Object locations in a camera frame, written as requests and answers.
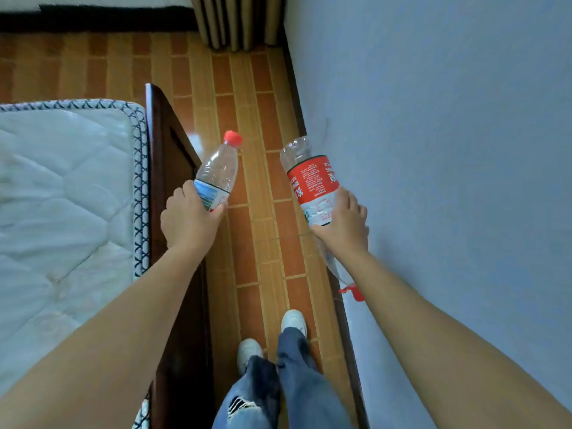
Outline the person's right hand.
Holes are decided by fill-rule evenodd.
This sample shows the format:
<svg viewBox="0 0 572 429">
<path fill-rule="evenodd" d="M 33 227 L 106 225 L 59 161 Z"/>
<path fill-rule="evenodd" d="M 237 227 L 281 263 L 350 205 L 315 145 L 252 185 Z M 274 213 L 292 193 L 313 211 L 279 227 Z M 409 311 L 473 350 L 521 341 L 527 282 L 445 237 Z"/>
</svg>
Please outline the person's right hand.
<svg viewBox="0 0 572 429">
<path fill-rule="evenodd" d="M 335 226 L 335 237 L 321 241 L 348 270 L 368 255 L 367 217 L 368 209 L 352 192 L 340 186 L 336 190 L 330 221 Z"/>
</svg>

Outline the person's left hand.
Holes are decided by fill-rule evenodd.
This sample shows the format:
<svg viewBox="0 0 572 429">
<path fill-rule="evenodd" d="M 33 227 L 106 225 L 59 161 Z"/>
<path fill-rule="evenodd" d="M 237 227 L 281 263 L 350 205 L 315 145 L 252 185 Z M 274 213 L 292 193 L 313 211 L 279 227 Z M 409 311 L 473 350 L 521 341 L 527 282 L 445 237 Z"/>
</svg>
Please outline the person's left hand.
<svg viewBox="0 0 572 429">
<path fill-rule="evenodd" d="M 193 180 L 187 180 L 182 187 L 176 188 L 167 199 L 160 219 L 168 250 L 187 254 L 199 261 L 204 259 L 218 231 L 209 225 L 208 213 Z"/>
</svg>

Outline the clear bottle with scenic label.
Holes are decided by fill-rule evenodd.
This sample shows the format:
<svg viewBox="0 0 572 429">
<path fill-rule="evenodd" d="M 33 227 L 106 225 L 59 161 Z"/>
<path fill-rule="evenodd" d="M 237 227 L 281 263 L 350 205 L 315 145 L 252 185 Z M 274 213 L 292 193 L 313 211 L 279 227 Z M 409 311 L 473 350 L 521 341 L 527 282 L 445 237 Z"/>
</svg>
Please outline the clear bottle with scenic label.
<svg viewBox="0 0 572 429">
<path fill-rule="evenodd" d="M 242 142 L 239 133 L 227 131 L 223 143 L 196 174 L 196 192 L 208 212 L 213 212 L 219 204 L 228 201 L 239 170 L 238 152 Z"/>
</svg>

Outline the clear bottle with red label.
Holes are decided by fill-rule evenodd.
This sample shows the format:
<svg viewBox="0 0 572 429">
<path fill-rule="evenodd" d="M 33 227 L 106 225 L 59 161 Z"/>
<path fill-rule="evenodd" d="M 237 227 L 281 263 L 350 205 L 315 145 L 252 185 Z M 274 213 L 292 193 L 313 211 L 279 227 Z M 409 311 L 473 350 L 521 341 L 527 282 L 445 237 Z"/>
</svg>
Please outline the clear bottle with red label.
<svg viewBox="0 0 572 429">
<path fill-rule="evenodd" d="M 280 160 L 310 228 L 329 225 L 336 211 L 359 210 L 359 204 L 351 197 L 345 196 L 341 203 L 337 203 L 340 184 L 330 160 L 326 155 L 314 152 L 306 137 L 298 137 L 287 144 Z M 325 265 L 339 281 L 338 292 L 349 293 L 355 301 L 365 302 L 361 290 L 342 263 L 318 236 L 314 236 L 314 240 Z"/>
</svg>

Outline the person's left forearm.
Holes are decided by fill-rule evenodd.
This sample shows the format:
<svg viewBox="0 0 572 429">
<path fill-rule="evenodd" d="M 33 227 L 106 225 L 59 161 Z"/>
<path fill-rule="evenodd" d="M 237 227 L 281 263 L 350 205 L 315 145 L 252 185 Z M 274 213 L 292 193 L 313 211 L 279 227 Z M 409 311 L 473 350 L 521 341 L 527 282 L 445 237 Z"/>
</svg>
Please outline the person's left forearm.
<svg viewBox="0 0 572 429">
<path fill-rule="evenodd" d="M 0 429 L 130 429 L 207 252 L 169 248 L 0 399 Z"/>
</svg>

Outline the person's right forearm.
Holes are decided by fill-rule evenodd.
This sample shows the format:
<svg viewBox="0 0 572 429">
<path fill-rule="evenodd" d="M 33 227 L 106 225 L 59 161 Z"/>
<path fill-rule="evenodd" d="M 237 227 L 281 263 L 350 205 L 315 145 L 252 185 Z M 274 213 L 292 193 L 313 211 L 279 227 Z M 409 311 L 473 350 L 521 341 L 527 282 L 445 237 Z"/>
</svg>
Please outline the person's right forearm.
<svg viewBox="0 0 572 429">
<path fill-rule="evenodd" d="M 335 256 L 438 429 L 572 429 L 572 413 L 539 382 L 366 249 Z"/>
</svg>

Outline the person's right white shoe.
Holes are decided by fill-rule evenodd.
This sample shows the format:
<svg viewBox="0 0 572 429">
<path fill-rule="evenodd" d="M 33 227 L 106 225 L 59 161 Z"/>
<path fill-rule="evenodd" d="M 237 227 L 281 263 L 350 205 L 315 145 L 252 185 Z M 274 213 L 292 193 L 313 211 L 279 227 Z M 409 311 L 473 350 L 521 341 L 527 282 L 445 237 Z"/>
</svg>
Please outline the person's right white shoe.
<svg viewBox="0 0 572 429">
<path fill-rule="evenodd" d="M 287 310 L 281 322 L 281 333 L 285 332 L 288 328 L 299 330 L 300 333 L 307 339 L 308 328 L 304 315 L 299 310 Z"/>
</svg>

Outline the person's white shoe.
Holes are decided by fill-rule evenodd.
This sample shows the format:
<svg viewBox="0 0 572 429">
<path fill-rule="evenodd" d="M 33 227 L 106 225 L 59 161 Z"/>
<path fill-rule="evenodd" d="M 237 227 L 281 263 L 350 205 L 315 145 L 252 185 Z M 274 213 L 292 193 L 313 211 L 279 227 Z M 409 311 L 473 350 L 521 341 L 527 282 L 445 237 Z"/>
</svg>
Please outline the person's white shoe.
<svg viewBox="0 0 572 429">
<path fill-rule="evenodd" d="M 304 315 L 299 310 L 287 310 L 281 322 L 281 333 L 285 332 L 288 328 L 299 330 L 300 333 L 307 339 L 308 328 Z"/>
<path fill-rule="evenodd" d="M 247 338 L 240 342 L 237 350 L 237 368 L 239 375 L 245 375 L 251 357 L 264 358 L 264 353 L 258 341 Z"/>
</svg>

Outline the person's left white shoe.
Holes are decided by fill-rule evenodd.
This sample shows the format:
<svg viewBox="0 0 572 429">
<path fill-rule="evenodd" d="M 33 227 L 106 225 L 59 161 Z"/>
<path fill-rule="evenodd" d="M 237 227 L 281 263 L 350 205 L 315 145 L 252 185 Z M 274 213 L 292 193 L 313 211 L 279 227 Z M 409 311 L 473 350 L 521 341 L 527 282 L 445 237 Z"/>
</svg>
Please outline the person's left white shoe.
<svg viewBox="0 0 572 429">
<path fill-rule="evenodd" d="M 240 342 L 237 350 L 237 368 L 239 375 L 245 375 L 251 357 L 264 358 L 264 353 L 258 341 L 247 338 Z"/>
</svg>

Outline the white quilted mattress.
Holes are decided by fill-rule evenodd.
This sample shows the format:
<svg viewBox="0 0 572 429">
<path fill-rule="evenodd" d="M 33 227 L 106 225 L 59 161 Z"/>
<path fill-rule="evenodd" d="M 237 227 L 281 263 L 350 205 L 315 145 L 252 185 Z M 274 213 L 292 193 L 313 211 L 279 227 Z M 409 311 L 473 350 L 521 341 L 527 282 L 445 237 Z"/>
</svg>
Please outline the white quilted mattress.
<svg viewBox="0 0 572 429">
<path fill-rule="evenodd" d="M 146 116 L 124 100 L 0 105 L 0 399 L 148 269 Z M 150 426 L 146 396 L 132 429 Z"/>
</svg>

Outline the blue jeans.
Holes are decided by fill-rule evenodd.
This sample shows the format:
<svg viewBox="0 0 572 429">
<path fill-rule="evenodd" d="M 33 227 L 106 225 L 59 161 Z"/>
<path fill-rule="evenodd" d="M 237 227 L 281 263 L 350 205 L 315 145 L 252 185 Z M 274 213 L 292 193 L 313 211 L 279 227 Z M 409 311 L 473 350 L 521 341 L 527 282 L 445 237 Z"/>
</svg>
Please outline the blue jeans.
<svg viewBox="0 0 572 429">
<path fill-rule="evenodd" d="M 278 362 L 254 355 L 226 394 L 212 429 L 277 429 L 282 397 L 290 429 L 354 429 L 297 328 L 281 332 Z"/>
</svg>

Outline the beige radiator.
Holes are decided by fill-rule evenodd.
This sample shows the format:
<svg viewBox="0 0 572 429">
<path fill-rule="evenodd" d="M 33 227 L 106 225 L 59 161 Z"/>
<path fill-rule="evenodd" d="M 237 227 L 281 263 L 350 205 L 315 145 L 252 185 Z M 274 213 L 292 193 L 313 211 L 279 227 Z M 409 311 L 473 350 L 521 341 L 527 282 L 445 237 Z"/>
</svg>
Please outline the beige radiator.
<svg viewBox="0 0 572 429">
<path fill-rule="evenodd" d="M 199 35 L 211 49 L 253 51 L 281 41 L 285 0 L 190 0 Z"/>
</svg>

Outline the dark baseboard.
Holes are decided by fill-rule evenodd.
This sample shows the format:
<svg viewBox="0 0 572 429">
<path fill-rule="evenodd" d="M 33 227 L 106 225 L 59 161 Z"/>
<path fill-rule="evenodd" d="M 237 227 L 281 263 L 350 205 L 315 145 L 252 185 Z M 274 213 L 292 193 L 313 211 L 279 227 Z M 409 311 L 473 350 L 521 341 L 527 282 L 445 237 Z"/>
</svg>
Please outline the dark baseboard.
<svg viewBox="0 0 572 429">
<path fill-rule="evenodd" d="M 0 12 L 0 34 L 78 32 L 197 32 L 193 8 L 39 5 L 37 11 Z"/>
</svg>

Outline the dark wooden bed frame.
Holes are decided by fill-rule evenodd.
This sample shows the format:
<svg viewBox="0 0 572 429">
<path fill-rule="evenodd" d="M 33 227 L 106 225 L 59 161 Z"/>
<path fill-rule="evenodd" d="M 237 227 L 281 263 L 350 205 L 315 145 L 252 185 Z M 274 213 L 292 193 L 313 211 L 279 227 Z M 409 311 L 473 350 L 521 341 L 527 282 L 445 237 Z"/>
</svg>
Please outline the dark wooden bed frame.
<svg viewBox="0 0 572 429">
<path fill-rule="evenodd" d="M 195 178 L 201 160 L 163 91 L 145 86 L 149 138 L 150 263 L 167 250 L 160 215 L 176 187 Z M 152 429 L 211 429 L 213 385 L 206 263 L 194 273 L 162 354 L 151 393 Z"/>
</svg>

